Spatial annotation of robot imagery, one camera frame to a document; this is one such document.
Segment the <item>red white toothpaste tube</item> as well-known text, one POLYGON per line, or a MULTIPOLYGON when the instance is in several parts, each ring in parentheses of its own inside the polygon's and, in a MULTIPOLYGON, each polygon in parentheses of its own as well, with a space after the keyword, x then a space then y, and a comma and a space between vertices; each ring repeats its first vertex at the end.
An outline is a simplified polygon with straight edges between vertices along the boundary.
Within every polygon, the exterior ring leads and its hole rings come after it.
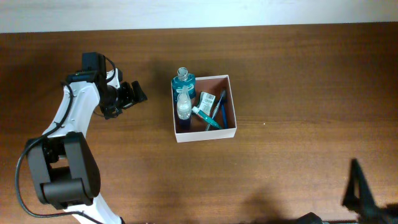
POLYGON ((209 117, 205 112, 200 110, 198 107, 193 106, 192 107, 192 112, 195 113, 199 118, 204 120, 210 126, 216 128, 216 129, 223 129, 214 119, 209 117))

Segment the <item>blue disposable razor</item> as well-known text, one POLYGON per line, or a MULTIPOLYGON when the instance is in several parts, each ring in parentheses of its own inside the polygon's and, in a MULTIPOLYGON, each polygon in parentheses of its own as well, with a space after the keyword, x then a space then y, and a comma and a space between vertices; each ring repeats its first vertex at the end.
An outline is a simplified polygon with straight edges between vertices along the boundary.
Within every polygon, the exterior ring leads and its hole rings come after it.
POLYGON ((228 129, 228 118, 227 118, 226 108, 225 108, 224 104, 221 105, 221 112, 222 112, 224 129, 228 129))

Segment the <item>teal mouthwash bottle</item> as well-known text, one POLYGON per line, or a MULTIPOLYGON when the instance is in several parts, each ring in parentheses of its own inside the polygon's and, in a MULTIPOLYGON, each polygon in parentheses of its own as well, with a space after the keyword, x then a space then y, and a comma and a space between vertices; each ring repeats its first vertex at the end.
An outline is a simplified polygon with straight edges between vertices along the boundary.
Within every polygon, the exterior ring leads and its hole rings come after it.
POLYGON ((180 67, 177 70, 177 76, 171 81, 174 102, 177 102, 178 94, 182 91, 184 86, 188 88, 190 99, 194 99, 196 97, 195 82, 195 75, 189 73, 185 67, 180 67))

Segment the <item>clear spray bottle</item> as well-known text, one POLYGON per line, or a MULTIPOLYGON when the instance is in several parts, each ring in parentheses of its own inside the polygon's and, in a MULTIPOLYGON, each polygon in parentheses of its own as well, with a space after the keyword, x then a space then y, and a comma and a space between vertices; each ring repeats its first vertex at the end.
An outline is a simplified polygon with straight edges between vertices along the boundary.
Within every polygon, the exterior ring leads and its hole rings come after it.
POLYGON ((192 117, 192 101, 189 96, 188 86, 183 86, 177 97, 178 124, 182 130, 189 130, 192 117))

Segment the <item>green white soap packet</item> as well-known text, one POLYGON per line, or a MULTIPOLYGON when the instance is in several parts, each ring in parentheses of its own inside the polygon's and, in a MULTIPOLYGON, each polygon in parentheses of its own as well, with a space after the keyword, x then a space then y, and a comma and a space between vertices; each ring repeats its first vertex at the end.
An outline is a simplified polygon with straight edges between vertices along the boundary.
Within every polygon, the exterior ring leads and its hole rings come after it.
POLYGON ((201 91, 200 99, 197 104, 197 108, 199 110, 202 110, 202 112, 204 112, 205 114, 207 114, 209 116, 211 114, 211 109, 213 107, 215 99, 216 99, 215 95, 201 91))

